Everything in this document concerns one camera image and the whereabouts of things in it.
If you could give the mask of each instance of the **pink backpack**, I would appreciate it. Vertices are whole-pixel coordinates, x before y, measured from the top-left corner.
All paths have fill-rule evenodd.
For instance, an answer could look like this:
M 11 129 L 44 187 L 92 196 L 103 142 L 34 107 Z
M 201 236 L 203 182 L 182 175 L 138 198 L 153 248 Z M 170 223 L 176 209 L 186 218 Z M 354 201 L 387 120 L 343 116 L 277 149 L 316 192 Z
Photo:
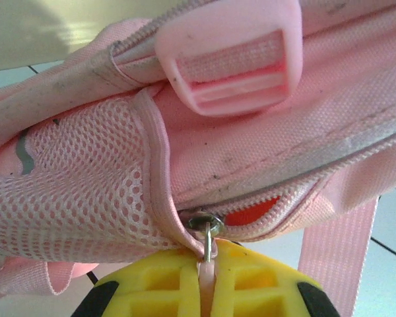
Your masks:
M 396 0 L 190 0 L 0 88 L 0 297 L 97 263 L 306 228 L 299 270 L 351 316 L 396 186 Z

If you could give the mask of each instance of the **pink nylon fabric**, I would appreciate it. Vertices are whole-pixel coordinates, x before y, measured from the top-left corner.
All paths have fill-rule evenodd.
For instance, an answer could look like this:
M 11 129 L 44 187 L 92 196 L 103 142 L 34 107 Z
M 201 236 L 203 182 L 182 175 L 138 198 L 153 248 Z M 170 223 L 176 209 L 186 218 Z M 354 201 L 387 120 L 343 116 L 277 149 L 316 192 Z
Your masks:
M 377 201 L 304 231 L 299 270 L 323 285 L 342 317 L 351 317 Z
M 180 245 L 200 254 L 202 246 L 182 227 L 175 204 L 179 210 L 246 194 L 310 170 L 310 163 L 323 163 L 320 158 L 340 159 L 396 133 L 396 7 L 340 25 L 396 1 L 373 3 L 358 7 L 365 11 L 340 8 L 338 1 L 318 6 L 316 16 L 335 18 L 304 26 L 311 36 L 304 41 L 298 90 L 258 114 L 200 117 L 168 85 L 137 94 L 164 79 L 158 60 L 139 46 L 143 59 L 116 66 L 121 44 L 110 44 L 143 20 L 109 26 L 62 66 L 0 89 L 0 253 L 11 257 L 0 271 L 0 292 L 58 294 L 73 276 L 73 262 L 126 262 Z M 304 22 L 312 20 L 316 10 L 308 9 L 315 2 L 302 5 Z M 382 152 L 387 164 L 375 161 L 372 173 L 363 175 L 378 180 L 374 171 L 396 167 L 390 151 L 396 145 Z M 321 180 L 275 232 L 346 213 L 396 184 L 396 173 L 383 183 L 365 183 L 359 178 L 364 166 Z

